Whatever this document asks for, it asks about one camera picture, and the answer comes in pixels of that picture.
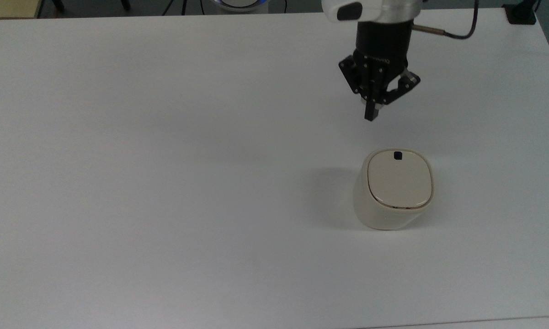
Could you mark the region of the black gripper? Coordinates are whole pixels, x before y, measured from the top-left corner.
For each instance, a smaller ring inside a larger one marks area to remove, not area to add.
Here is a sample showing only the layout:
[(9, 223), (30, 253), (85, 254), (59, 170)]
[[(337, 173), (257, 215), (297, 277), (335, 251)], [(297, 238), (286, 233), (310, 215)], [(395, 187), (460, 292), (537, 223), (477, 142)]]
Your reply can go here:
[[(407, 69), (413, 23), (412, 20), (394, 24), (358, 22), (354, 53), (338, 64), (349, 88), (364, 100), (364, 118), (368, 121), (374, 121), (380, 108), (421, 82), (418, 75)], [(396, 87), (389, 89), (394, 81)]]

